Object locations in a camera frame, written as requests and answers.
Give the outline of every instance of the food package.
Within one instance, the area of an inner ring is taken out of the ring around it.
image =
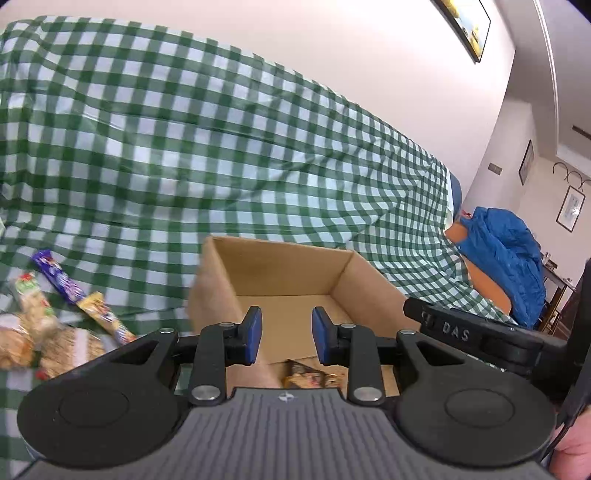
[[[33,360],[33,340],[22,327],[21,318],[0,314],[0,369],[28,367]]]
[[[61,269],[61,265],[54,260],[50,250],[39,250],[31,259],[70,305],[76,305],[86,297],[86,293]]]
[[[39,288],[34,272],[25,273],[13,282],[15,297],[21,306],[21,324],[31,335],[36,348],[59,329],[56,315]]]
[[[327,374],[293,360],[287,360],[285,364],[285,388],[340,388],[342,385],[343,375]]]
[[[88,330],[64,328],[43,345],[38,376],[42,379],[55,378],[104,353],[100,339]]]
[[[91,293],[79,301],[78,306],[109,332],[119,345],[125,345],[135,340],[135,335],[105,305],[103,294],[100,291]]]

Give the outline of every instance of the box flap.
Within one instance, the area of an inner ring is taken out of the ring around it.
[[[370,327],[377,336],[396,337],[400,329],[421,326],[404,315],[406,297],[357,252],[331,295],[353,323]]]
[[[327,295],[353,253],[229,236],[213,242],[239,296]]]
[[[244,318],[212,237],[203,243],[199,269],[189,292],[187,313],[196,333],[212,323],[240,323]]]

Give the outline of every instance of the picture frame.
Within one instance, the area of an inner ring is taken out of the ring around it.
[[[525,150],[525,155],[523,156],[523,160],[521,160],[521,166],[519,167],[519,179],[521,180],[521,184],[525,185],[525,181],[527,180],[527,176],[530,173],[531,165],[534,162],[534,144],[529,141],[527,144],[527,149]]]
[[[491,18],[480,0],[433,0],[472,56],[480,63],[486,39],[491,30]]]
[[[572,232],[581,215],[584,201],[585,194],[573,186],[569,186],[558,212],[558,217],[556,217],[556,222],[569,232]]]

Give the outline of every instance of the blue jacket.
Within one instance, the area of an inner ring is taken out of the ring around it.
[[[509,210],[477,207],[461,222],[468,236],[457,245],[460,253],[503,289],[517,323],[533,328],[546,290],[540,246],[524,221]]]

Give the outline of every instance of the green checkered tablecloth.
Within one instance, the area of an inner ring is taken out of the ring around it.
[[[135,333],[187,331],[214,234],[353,248],[405,294],[501,318],[443,236],[436,158],[329,88],[214,40],[114,20],[12,23],[0,158],[0,312],[16,309],[9,280],[51,248]],[[40,280],[62,322],[96,329]],[[4,478],[29,460],[16,413],[33,374],[0,384]]]

